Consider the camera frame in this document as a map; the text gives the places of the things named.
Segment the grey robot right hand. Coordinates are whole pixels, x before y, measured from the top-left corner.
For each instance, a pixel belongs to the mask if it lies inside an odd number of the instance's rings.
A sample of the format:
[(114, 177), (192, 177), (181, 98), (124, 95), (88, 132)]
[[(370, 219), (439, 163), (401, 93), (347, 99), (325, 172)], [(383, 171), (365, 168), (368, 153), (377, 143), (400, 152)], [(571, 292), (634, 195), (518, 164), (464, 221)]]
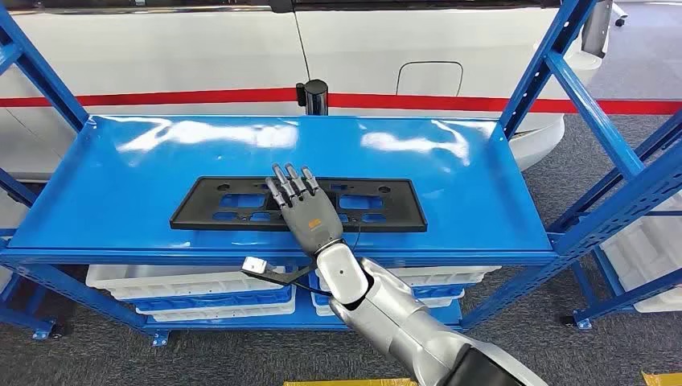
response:
[(290, 232), (302, 250), (315, 256), (343, 238), (343, 225), (326, 192), (311, 170), (304, 166), (299, 174), (290, 163), (273, 164), (275, 177), (265, 179)]

